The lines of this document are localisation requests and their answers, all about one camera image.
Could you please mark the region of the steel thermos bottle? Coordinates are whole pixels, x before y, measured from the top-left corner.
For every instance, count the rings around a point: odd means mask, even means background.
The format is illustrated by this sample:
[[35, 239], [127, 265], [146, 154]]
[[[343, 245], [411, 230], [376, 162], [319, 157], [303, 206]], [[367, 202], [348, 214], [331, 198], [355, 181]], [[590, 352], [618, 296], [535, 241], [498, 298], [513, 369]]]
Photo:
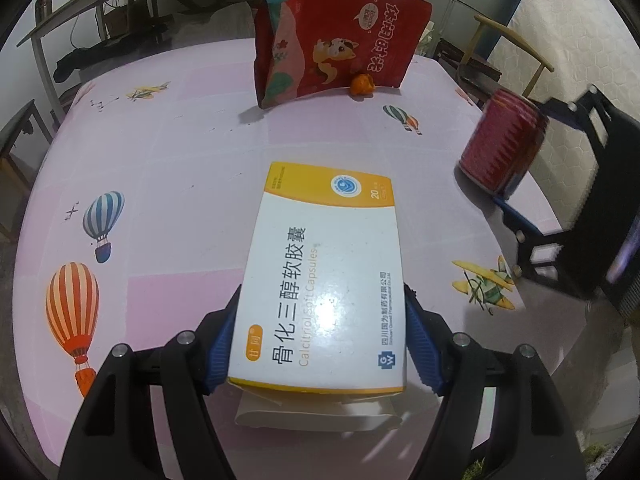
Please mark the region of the steel thermos bottle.
[[39, 25], [53, 12], [52, 0], [36, 0], [35, 23]]

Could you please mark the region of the red snack bag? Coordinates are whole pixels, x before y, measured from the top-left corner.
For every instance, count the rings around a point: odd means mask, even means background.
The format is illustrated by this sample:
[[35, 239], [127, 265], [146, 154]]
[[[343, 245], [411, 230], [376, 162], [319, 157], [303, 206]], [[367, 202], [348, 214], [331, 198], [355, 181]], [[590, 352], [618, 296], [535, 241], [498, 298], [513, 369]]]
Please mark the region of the red snack bag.
[[432, 14], [426, 0], [262, 0], [255, 15], [257, 103], [347, 88], [397, 88]]

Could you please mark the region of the white mattress blue trim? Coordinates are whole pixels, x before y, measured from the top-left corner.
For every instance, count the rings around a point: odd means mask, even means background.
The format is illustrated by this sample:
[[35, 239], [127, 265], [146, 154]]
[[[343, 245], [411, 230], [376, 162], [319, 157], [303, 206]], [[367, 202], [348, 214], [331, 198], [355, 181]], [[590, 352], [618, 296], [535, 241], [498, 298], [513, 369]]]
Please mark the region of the white mattress blue trim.
[[[639, 115], [639, 47], [608, 0], [521, 0], [509, 26], [554, 67], [532, 99], [568, 102], [594, 84], [620, 110]], [[578, 213], [594, 168], [586, 137], [550, 122], [530, 172], [561, 226]]]

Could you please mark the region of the wooden chair black seat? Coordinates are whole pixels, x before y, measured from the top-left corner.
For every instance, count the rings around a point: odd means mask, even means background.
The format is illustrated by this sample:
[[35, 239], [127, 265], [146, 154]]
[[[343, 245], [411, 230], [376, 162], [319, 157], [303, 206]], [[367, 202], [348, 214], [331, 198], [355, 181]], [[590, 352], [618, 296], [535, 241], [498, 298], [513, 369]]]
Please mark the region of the wooden chair black seat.
[[506, 41], [537, 63], [533, 75], [521, 92], [524, 98], [532, 94], [544, 72], [550, 74], [554, 72], [552, 63], [512, 28], [480, 12], [474, 14], [474, 20], [476, 21], [475, 32], [464, 48], [457, 47], [445, 38], [440, 38], [433, 58], [478, 107], [483, 107], [494, 93], [504, 89], [504, 85], [500, 84], [503, 71], [490, 60], [494, 49], [486, 55], [480, 54], [480, 48], [488, 46], [489, 38], [495, 39], [497, 44], [500, 40]]

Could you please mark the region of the red drink can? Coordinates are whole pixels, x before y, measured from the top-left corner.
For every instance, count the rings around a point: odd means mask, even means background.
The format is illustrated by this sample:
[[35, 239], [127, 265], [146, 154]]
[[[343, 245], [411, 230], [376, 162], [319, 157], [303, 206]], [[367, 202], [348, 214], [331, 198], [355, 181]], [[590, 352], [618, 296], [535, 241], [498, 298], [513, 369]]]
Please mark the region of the red drink can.
[[532, 101], [499, 89], [485, 104], [458, 167], [482, 190], [507, 200], [538, 154], [548, 123]]

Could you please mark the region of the black cloth under shelf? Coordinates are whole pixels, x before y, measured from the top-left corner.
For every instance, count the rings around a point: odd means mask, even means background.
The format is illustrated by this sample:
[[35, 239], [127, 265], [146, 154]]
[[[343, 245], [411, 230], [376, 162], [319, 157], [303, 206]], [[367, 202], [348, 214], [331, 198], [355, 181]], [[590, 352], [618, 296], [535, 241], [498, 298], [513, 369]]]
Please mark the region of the black cloth under shelf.
[[56, 62], [53, 80], [59, 84], [70, 78], [75, 70], [88, 70], [105, 62], [121, 66], [160, 52], [164, 46], [163, 34], [167, 31], [165, 24], [157, 24], [101, 41], [92, 47], [75, 48]]

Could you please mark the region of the white yellow medicine box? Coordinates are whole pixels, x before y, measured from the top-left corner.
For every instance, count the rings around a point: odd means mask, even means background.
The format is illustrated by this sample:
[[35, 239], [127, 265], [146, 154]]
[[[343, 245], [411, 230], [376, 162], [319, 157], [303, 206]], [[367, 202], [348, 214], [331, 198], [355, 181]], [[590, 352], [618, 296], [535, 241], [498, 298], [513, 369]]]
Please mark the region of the white yellow medicine box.
[[236, 310], [228, 381], [239, 425], [390, 430], [407, 380], [392, 182], [274, 162]]

